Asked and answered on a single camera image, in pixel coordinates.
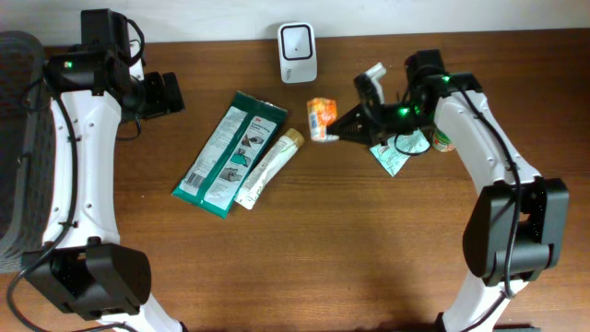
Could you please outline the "teal tissue pack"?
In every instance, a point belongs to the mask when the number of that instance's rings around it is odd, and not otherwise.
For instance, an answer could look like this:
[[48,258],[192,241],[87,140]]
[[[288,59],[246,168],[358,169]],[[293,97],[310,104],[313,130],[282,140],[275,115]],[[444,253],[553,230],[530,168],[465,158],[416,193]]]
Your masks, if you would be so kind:
[[409,136],[392,136],[387,142],[370,148],[372,155],[392,176],[402,169],[410,157],[427,152],[431,145],[418,129]]

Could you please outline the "orange tissue pack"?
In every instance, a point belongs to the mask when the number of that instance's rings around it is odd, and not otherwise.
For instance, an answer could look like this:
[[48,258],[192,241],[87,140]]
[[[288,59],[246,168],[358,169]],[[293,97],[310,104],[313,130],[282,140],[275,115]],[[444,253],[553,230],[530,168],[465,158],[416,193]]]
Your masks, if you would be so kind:
[[337,119],[336,102],[326,98],[314,98],[307,101],[306,105],[311,140],[319,143],[337,141],[337,135],[327,133],[327,127]]

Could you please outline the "green lid jar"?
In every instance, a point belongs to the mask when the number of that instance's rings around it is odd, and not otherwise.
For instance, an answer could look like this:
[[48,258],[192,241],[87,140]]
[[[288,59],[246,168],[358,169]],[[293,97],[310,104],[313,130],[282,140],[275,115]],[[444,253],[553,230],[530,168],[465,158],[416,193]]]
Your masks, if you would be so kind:
[[438,128],[434,128],[431,133],[431,147],[440,152],[450,152],[455,150],[455,146],[451,139]]

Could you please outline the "white tube gold cap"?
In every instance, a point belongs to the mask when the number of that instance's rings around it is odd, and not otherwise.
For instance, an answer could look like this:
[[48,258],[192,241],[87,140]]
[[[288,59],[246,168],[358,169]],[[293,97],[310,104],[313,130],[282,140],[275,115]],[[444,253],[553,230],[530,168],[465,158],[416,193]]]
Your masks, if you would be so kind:
[[264,155],[243,182],[234,201],[252,209],[264,188],[303,145],[302,134],[291,128]]

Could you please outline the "green wipes package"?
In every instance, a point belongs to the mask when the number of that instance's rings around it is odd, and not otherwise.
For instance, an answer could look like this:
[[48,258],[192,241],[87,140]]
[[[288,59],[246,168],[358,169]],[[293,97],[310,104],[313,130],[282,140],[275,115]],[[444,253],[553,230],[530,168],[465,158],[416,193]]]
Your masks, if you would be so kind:
[[284,108],[238,91],[172,194],[226,218],[254,163],[287,114]]

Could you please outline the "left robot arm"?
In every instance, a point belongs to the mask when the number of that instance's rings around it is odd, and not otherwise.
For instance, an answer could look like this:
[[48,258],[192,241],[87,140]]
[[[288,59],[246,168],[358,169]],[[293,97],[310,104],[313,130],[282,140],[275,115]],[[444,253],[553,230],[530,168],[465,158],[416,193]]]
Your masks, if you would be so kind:
[[113,204],[118,128],[184,107],[173,73],[145,73],[137,24],[108,8],[85,10],[81,42],[43,68],[55,127],[53,194],[42,250],[22,276],[60,312],[97,329],[181,331],[151,291],[148,257],[122,246]]

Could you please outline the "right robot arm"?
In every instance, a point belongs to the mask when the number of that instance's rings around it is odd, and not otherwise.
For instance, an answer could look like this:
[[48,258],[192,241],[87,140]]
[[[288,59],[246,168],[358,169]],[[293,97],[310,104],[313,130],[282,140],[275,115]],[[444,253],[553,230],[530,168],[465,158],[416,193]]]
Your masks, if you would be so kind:
[[546,179],[517,151],[495,120],[473,74],[449,73],[439,50],[405,61],[407,87],[395,103],[384,100],[377,64],[354,80],[360,102],[326,131],[367,146],[419,129],[440,133],[455,147],[478,194],[462,247],[468,268],[438,331],[493,331],[510,300],[555,267],[570,193],[560,178]]

